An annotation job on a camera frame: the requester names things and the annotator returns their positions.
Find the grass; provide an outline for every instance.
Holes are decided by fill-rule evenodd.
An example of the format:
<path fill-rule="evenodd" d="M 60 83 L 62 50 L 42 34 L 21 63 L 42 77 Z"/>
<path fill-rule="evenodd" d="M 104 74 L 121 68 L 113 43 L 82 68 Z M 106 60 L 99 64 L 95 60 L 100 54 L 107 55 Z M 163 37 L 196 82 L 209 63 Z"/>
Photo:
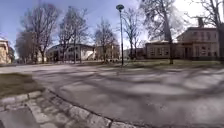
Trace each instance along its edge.
<path fill-rule="evenodd" d="M 38 85 L 31 75 L 0 74 L 0 98 L 41 90 L 43 87 Z"/>
<path fill-rule="evenodd" d="M 121 64 L 103 65 L 106 67 L 120 67 Z M 198 68 L 198 67 L 221 67 L 219 61 L 190 61 L 190 60 L 174 60 L 174 64 L 170 65 L 168 59 L 159 60 L 142 60 L 142 61 L 125 61 L 125 68 Z"/>

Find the window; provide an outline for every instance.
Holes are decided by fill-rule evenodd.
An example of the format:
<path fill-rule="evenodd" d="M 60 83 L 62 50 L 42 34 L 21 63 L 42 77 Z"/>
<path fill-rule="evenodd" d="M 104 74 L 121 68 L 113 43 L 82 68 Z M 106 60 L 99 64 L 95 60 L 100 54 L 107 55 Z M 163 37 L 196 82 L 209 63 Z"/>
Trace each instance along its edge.
<path fill-rule="evenodd" d="M 205 48 L 205 46 L 202 46 L 201 49 L 202 49 L 202 50 L 205 50 L 206 48 Z"/>
<path fill-rule="evenodd" d="M 161 48 L 157 48 L 157 54 L 158 54 L 158 55 L 162 55 Z"/>
<path fill-rule="evenodd" d="M 210 34 L 210 32 L 207 32 L 207 40 L 208 40 L 208 41 L 211 40 L 211 34 Z"/>
<path fill-rule="evenodd" d="M 201 32 L 201 40 L 204 41 L 204 32 Z"/>
<path fill-rule="evenodd" d="M 214 52 L 214 56 L 217 57 L 217 52 Z"/>
<path fill-rule="evenodd" d="M 194 36 L 197 36 L 198 35 L 198 32 L 194 32 Z"/>
<path fill-rule="evenodd" d="M 164 48 L 164 53 L 165 53 L 165 55 L 168 55 L 169 54 L 168 48 Z"/>
<path fill-rule="evenodd" d="M 196 47 L 195 47 L 195 50 L 196 50 L 196 57 L 199 57 L 199 47 L 196 46 Z"/>
<path fill-rule="evenodd" d="M 151 54 L 151 56 L 155 56 L 154 48 L 150 48 L 150 54 Z"/>

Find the asphalt road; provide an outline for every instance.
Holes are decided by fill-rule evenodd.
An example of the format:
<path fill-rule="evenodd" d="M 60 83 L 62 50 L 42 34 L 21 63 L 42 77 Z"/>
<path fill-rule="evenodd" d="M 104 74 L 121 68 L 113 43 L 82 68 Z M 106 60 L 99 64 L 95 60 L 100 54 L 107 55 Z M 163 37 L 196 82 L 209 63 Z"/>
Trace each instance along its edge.
<path fill-rule="evenodd" d="M 30 73 L 66 100 L 120 121 L 224 125 L 224 69 L 0 68 L 0 73 L 9 72 Z"/>

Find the wall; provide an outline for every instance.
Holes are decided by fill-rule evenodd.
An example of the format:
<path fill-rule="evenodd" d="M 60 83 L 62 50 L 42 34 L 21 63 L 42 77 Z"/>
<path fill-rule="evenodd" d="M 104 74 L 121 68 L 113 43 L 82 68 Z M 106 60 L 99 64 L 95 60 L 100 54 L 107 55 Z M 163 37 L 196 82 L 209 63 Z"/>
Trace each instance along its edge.
<path fill-rule="evenodd" d="M 80 45 L 80 44 L 76 45 L 77 61 L 80 60 L 80 58 L 82 60 L 93 59 L 93 57 L 94 57 L 93 54 L 94 54 L 93 47 L 87 46 L 87 45 Z M 46 55 L 47 55 L 48 61 L 62 61 L 63 60 L 63 48 L 62 48 L 62 46 L 59 46 L 59 45 L 54 46 L 47 51 Z M 74 45 L 73 44 L 69 45 L 69 47 L 65 51 L 65 60 L 66 61 L 74 60 Z"/>
<path fill-rule="evenodd" d="M 147 58 L 169 58 L 170 47 L 168 43 L 148 43 L 146 44 Z"/>
<path fill-rule="evenodd" d="M 188 29 L 177 38 L 178 42 L 218 42 L 218 33 L 214 28 Z"/>
<path fill-rule="evenodd" d="M 193 57 L 219 57 L 219 49 L 217 43 L 194 43 Z"/>
<path fill-rule="evenodd" d="M 8 54 L 8 42 L 7 41 L 0 41 L 0 64 L 7 64 L 11 63 Z"/>

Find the lamp post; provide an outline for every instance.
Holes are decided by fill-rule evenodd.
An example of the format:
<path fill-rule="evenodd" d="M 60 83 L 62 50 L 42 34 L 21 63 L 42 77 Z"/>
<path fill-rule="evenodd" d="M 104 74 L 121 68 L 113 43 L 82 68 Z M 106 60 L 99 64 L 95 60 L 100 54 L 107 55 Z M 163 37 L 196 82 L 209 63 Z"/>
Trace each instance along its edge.
<path fill-rule="evenodd" d="M 121 22 L 121 59 L 122 66 L 124 66 L 124 44 L 123 44 L 123 29 L 122 29 L 122 19 L 121 19 L 121 11 L 124 9 L 122 4 L 116 6 L 116 9 L 120 12 L 120 22 Z"/>

